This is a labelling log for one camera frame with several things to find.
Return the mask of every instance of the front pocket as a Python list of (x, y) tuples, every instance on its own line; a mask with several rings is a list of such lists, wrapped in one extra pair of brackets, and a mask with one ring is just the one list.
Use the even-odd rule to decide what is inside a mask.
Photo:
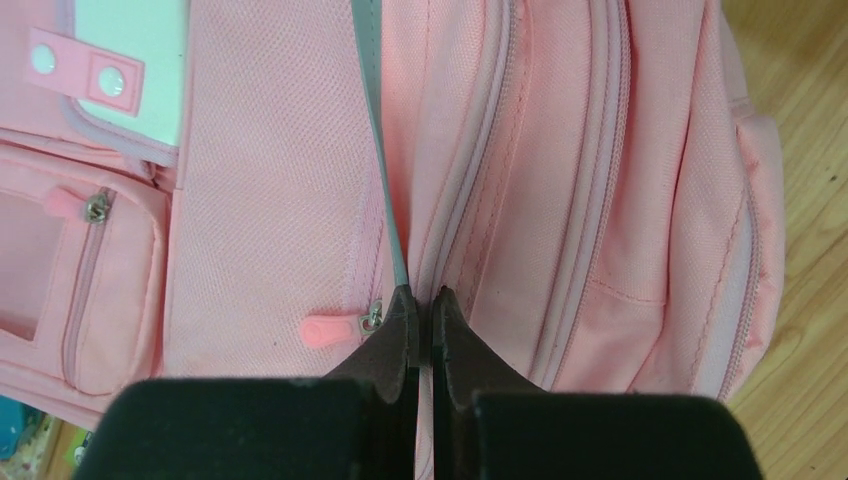
[(129, 178), (0, 145), (2, 370), (67, 387), (46, 395), (108, 395), (150, 375), (166, 208)]

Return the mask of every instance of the zipper pull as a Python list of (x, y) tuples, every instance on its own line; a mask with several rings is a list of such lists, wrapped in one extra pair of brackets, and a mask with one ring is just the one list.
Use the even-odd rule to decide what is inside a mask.
[(86, 223), (92, 225), (102, 225), (109, 215), (110, 208), (111, 205), (109, 205), (109, 197), (106, 195), (106, 192), (101, 191), (96, 193), (90, 196), (85, 202), (83, 219)]
[(56, 187), (44, 197), (44, 213), (51, 217), (82, 220), (92, 225), (102, 225), (109, 215), (109, 196), (100, 191), (85, 200), (76, 193)]
[(375, 300), (368, 309), (368, 314), (359, 317), (359, 333), (367, 337), (383, 325), (383, 301)]
[(361, 343), (383, 324), (383, 303), (375, 301), (366, 315), (310, 315), (300, 324), (300, 340), (318, 349), (340, 343)]

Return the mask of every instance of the pink backpack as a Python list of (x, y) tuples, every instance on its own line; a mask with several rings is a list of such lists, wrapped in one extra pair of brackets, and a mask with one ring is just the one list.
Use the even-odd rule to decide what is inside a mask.
[[(546, 389), (732, 395), (784, 220), (720, 2), (374, 3), (416, 298)], [(0, 394), (93, 427), (139, 379), (353, 351), (394, 285), (361, 53), (347, 0), (2, 2)]]

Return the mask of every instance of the wood grain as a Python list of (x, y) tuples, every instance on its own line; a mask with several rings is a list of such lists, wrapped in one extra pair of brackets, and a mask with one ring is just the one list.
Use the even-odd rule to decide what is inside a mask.
[(784, 145), (786, 288), (731, 408), (769, 479), (848, 478), (848, 1), (727, 0)]

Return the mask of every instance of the metal zipper slider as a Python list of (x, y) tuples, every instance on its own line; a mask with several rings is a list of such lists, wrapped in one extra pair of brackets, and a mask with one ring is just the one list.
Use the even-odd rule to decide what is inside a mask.
[(108, 195), (101, 191), (86, 200), (83, 219), (92, 225), (101, 225), (106, 221), (110, 207)]
[(359, 332), (362, 335), (371, 335), (383, 324), (383, 301), (375, 300), (371, 304), (367, 315), (359, 317)]

